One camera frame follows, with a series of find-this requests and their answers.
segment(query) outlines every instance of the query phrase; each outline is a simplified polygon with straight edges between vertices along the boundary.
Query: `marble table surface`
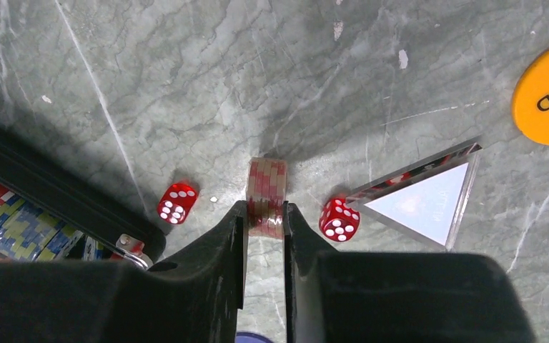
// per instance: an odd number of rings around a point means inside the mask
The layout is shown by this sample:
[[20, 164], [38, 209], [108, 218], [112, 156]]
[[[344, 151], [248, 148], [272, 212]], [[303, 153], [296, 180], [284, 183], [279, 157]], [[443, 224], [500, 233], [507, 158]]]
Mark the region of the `marble table surface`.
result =
[[[510, 115], [548, 47], [549, 0], [0, 0], [0, 125], [171, 231], [166, 255], [244, 198], [253, 156], [289, 162], [316, 224], [333, 187], [482, 135], [455, 248], [504, 266], [549, 342], [549, 147]], [[202, 197], [172, 230], [154, 208], [183, 176]], [[427, 249], [366, 216], [335, 246]], [[251, 239], [239, 329], [285, 341], [282, 273]]]

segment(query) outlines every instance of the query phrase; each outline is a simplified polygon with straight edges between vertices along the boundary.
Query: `triangular acrylic marker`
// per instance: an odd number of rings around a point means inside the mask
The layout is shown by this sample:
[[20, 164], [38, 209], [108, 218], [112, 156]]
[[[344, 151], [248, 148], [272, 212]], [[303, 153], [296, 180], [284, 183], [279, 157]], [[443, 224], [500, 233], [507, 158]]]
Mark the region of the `triangular acrylic marker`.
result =
[[464, 163], [365, 206], [445, 246], [462, 200], [467, 172], [468, 163]]

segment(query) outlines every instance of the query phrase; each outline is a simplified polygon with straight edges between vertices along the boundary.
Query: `white speck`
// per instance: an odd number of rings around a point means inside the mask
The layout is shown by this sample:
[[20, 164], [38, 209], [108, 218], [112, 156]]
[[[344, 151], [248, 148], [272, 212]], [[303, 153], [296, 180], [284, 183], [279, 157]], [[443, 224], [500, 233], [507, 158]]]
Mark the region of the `white speck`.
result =
[[407, 68], [408, 63], [409, 63], [409, 58], [407, 57], [407, 52], [405, 50], [399, 51], [399, 68], [401, 69]]
[[[476, 105], [489, 104], [489, 102], [490, 102], [489, 100], [485, 100], [485, 101], [480, 102], [480, 103], [473, 102], [471, 104], [465, 104], [463, 106], [468, 108], [468, 107], [472, 107], [472, 106], [476, 106]], [[397, 121], [402, 121], [402, 120], [406, 120], [406, 119], [409, 119], [409, 118], [415, 118], [416, 116], [423, 116], [425, 114], [433, 114], [433, 113], [437, 113], [437, 112], [449, 111], [451, 109], [459, 109], [459, 108], [460, 108], [459, 106], [450, 106], [450, 107], [444, 107], [442, 109], [433, 109], [432, 111], [426, 111], [426, 112], [422, 112], [422, 113], [418, 113], [418, 114], [412, 114], [410, 116], [406, 116], [405, 118], [389, 121], [388, 123], [381, 124], [380, 126], [396, 123]]]
[[343, 21], [336, 21], [333, 23], [333, 40], [337, 41], [340, 38], [340, 35], [342, 35], [342, 30], [344, 30], [344, 22]]

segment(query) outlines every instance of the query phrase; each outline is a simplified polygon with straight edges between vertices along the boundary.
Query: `chip rack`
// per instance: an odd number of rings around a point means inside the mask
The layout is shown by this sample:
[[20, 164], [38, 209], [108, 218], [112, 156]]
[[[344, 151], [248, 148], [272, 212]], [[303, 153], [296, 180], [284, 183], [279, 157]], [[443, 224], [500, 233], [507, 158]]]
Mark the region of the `chip rack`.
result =
[[[1, 128], [0, 183], [143, 269], [164, 251], [158, 227]], [[141, 242], [142, 251], [126, 249], [122, 237]]]

